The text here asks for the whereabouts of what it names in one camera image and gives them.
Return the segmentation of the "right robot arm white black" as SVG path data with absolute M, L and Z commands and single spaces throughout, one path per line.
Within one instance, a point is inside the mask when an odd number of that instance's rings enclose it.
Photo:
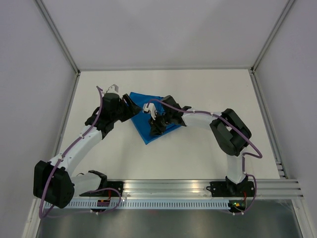
M 242 151 L 249 145 L 252 134 L 232 109 L 216 114 L 195 110 L 190 106 L 180 107 L 168 95 L 162 100 L 151 99 L 144 104 L 143 111 L 151 115 L 151 136 L 163 135 L 171 124 L 211 130 L 220 149 L 227 155 L 227 192 L 237 196 L 244 190 L 247 176 L 243 170 Z

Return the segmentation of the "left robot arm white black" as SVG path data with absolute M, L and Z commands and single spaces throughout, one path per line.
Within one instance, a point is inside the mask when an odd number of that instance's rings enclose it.
M 33 195 L 58 208 L 66 207 L 74 196 L 104 196 L 108 191 L 107 176 L 96 170 L 74 177 L 72 174 L 90 150 L 114 128 L 142 109 L 124 94 L 105 93 L 101 104 L 85 121 L 78 138 L 48 162 L 39 161 L 34 168 Z

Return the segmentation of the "aluminium mounting rail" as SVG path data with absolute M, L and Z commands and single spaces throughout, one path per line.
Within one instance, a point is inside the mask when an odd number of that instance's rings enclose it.
M 126 179 L 121 189 L 131 199 L 203 199 L 210 179 Z M 257 199 L 302 199 L 304 194 L 295 179 L 258 179 Z

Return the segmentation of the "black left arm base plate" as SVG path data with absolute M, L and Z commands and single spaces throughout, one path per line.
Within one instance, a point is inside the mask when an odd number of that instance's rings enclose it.
M 103 183 L 99 185 L 97 188 L 97 192 L 85 192 L 80 194 L 80 197 L 119 197 L 117 192 L 122 195 L 123 193 L 123 181 L 107 181 L 106 183 Z

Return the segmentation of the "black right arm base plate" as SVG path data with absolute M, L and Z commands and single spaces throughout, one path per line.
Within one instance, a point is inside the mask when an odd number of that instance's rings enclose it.
M 206 190 L 212 197 L 253 197 L 255 195 L 255 185 L 252 181 L 234 184 L 228 181 L 211 181 Z

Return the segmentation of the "aluminium frame left post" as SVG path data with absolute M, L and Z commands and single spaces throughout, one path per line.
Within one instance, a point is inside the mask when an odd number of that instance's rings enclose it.
M 38 8 L 40 14 L 42 15 L 45 23 L 47 24 L 49 30 L 51 31 L 52 35 L 54 36 L 55 40 L 57 41 L 57 44 L 59 45 L 66 61 L 71 66 L 72 70 L 76 75 L 80 74 L 80 69 L 78 68 L 74 58 L 72 57 L 60 31 L 58 30 L 51 14 L 49 13 L 45 3 L 43 0 L 34 0 L 34 3 L 36 7 Z

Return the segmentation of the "aluminium frame post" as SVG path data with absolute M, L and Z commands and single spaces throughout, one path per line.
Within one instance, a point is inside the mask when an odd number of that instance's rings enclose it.
M 274 38 L 276 37 L 279 29 L 281 28 L 281 26 L 283 25 L 285 19 L 287 18 L 289 12 L 291 11 L 291 9 L 293 8 L 294 4 L 296 3 L 296 0 L 288 0 L 285 4 L 285 6 L 283 7 L 281 13 L 279 14 L 278 19 L 276 20 L 273 28 L 271 29 L 267 39 L 264 42 L 264 45 L 262 46 L 258 56 L 256 57 L 254 63 L 252 64 L 250 71 L 254 74 L 257 70 L 257 68 L 260 66 L 264 56 L 266 55 L 269 47 L 271 46 Z
M 72 70 L 76 75 L 80 74 L 80 69 L 78 68 L 74 58 L 72 57 L 60 31 L 58 30 L 51 14 L 49 13 L 45 3 L 43 0 L 34 0 L 34 3 L 36 7 L 38 8 L 40 14 L 42 15 L 45 23 L 47 24 L 49 30 L 51 31 L 52 35 L 54 36 L 55 40 L 57 41 L 57 44 L 59 45 L 66 61 L 71 66 Z

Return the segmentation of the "aluminium frame right post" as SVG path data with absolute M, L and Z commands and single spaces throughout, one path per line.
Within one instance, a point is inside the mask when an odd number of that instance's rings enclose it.
M 296 3 L 296 0 L 288 0 L 285 4 L 285 6 L 283 7 L 281 13 L 279 14 L 278 19 L 276 20 L 273 28 L 271 29 L 267 39 L 264 42 L 264 45 L 262 46 L 258 56 L 256 57 L 254 63 L 252 64 L 250 71 L 254 74 L 257 70 L 257 68 L 260 66 L 264 56 L 266 55 L 269 47 L 271 46 L 274 38 L 276 37 L 279 29 L 281 28 L 281 26 L 283 25 L 285 19 L 287 18 L 289 12 L 291 11 L 291 9 L 293 8 L 294 4 Z

